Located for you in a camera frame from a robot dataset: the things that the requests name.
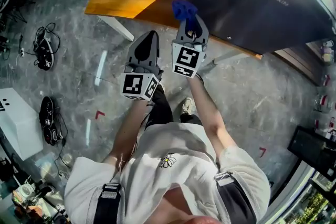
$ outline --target black cable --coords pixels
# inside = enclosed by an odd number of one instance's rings
[[[33,45],[34,45],[33,51],[34,51],[34,52],[36,52],[36,50],[37,50],[38,47],[39,47],[39,44],[36,43],[36,41],[37,41],[37,37],[38,37],[43,31],[46,31],[47,33],[52,33],[55,37],[57,37],[57,39],[58,39],[58,46],[57,46],[57,49],[56,49],[53,53],[51,53],[51,54],[55,54],[55,53],[58,51],[58,49],[59,49],[59,47],[60,47],[60,45],[61,45],[61,39],[60,39],[60,37],[54,32],[55,27],[56,27],[56,24],[55,24],[55,23],[49,23],[49,24],[47,24],[46,27],[41,26],[41,27],[39,27],[39,28],[37,29],[37,31],[36,31],[36,33],[35,33],[35,39],[34,39],[34,41],[33,41]],[[31,52],[27,52],[27,51],[25,51],[25,53],[26,53],[26,54],[29,54],[29,55],[34,55],[34,56],[36,56],[36,58],[37,58],[37,54],[36,54],[36,53],[33,54],[33,53],[31,53]],[[36,59],[36,60],[34,61],[34,66],[36,66],[36,65],[38,64],[36,61],[38,61],[38,59]]]
[[[195,75],[200,79],[201,83],[204,85],[204,80],[203,80],[203,78],[201,77],[201,75],[198,74],[198,73],[196,73]]]
[[[4,61],[7,61],[8,59],[9,59],[9,55],[11,54],[10,53],[10,49],[8,49],[8,48],[6,48],[7,49],[7,51],[8,51],[8,56],[7,56],[7,58],[5,59],[5,57],[4,57],[4,52],[2,53],[2,59],[4,60]]]
[[[61,150],[60,150],[60,152],[59,152],[59,155],[58,155],[57,159],[54,160],[55,166],[56,166],[56,168],[57,168],[57,174],[59,175],[59,169],[58,169],[58,166],[57,166],[57,164],[56,164],[56,161],[57,161],[57,160],[60,159],[60,160],[64,163],[64,165],[65,165],[66,167],[68,167],[69,169],[71,169],[71,167],[70,167],[69,165],[67,165],[67,164],[64,162],[64,160],[63,160],[63,158],[62,158],[62,156],[61,156],[62,151],[63,151],[63,148],[64,148],[65,143],[66,143],[66,138],[67,138],[67,136],[68,136],[69,130],[68,130],[68,128],[67,128],[67,125],[65,124],[65,120],[64,120],[63,116],[61,115],[61,113],[58,112],[58,113],[56,114],[56,116],[57,116],[57,120],[58,120],[58,124],[59,124],[59,128],[60,128],[60,132],[62,133],[62,130],[61,130],[61,121],[59,120],[59,117],[61,117],[61,119],[62,119],[62,121],[63,121],[63,125],[64,125],[64,127],[65,127],[65,129],[66,129],[66,135],[63,136],[63,139],[62,139],[62,148],[61,148]]]
[[[18,52],[18,54],[21,54],[21,42],[22,42],[22,39],[23,39],[23,35],[21,33],[20,39],[19,39],[19,52]]]
[[[6,29],[6,25],[5,25],[5,22],[3,20],[0,20],[0,33],[2,31],[5,31]]]
[[[152,107],[154,107],[155,106],[155,104],[147,104],[147,106],[152,106]],[[149,118],[149,115],[150,115],[151,113],[149,112],[147,115],[146,115],[146,117],[143,119],[143,121],[141,122],[141,124],[140,124],[140,127],[145,123],[145,121]],[[130,155],[130,158],[132,157],[132,155],[133,155],[133,153],[137,150],[137,148],[138,148],[138,142],[137,141],[135,141],[135,146],[134,146],[134,149],[133,149],[133,151],[132,151],[132,153],[131,153],[131,155]]]

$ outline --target marble floor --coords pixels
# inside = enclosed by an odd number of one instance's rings
[[[101,161],[111,150],[114,135],[131,101],[119,95],[118,77],[123,71],[131,42],[96,16],[85,15],[89,0],[35,0],[26,12],[27,24],[14,25],[9,35],[23,34],[22,47],[32,52],[38,27],[56,23],[61,39],[55,64],[49,71],[34,66],[35,57],[17,58],[12,51],[1,61],[0,88],[13,87],[36,111],[44,96],[53,96],[69,130],[63,155]],[[159,64],[163,84],[173,110],[190,91],[183,77],[171,72],[171,41],[176,30],[135,20],[118,19],[135,35],[156,30],[160,37]],[[94,85],[101,54],[107,50],[102,80]],[[201,74],[210,95],[220,109],[229,133],[245,149],[275,184],[274,194],[287,177],[297,158],[287,150],[297,125],[307,125],[316,88],[301,74],[273,55],[262,60],[245,58],[215,66],[211,60],[230,49],[209,41],[208,57]],[[95,120],[96,111],[105,116]],[[91,120],[89,145],[87,120]],[[266,148],[261,157],[260,147]],[[33,177],[46,177],[58,188],[66,183],[57,175],[54,159],[60,146],[45,144],[44,150],[24,162]],[[58,162],[60,170],[70,169]]]

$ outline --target daisy graphic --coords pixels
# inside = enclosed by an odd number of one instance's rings
[[[176,159],[172,157],[171,153],[168,153],[163,159],[160,164],[161,168],[172,167],[174,163],[176,163]]]

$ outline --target person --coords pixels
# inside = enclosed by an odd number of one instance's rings
[[[187,81],[194,101],[186,98],[180,123],[159,84],[138,141],[148,103],[142,100],[133,101],[102,163],[77,158],[65,189],[73,223],[241,224],[263,217],[267,177],[226,131],[202,78]]]

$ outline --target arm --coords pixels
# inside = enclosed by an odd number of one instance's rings
[[[146,112],[147,101],[133,101],[126,118],[115,135],[112,151],[103,163],[123,169],[129,160]]]
[[[200,79],[194,77],[187,80],[205,133],[219,157],[224,148],[237,145],[226,131],[223,118]]]

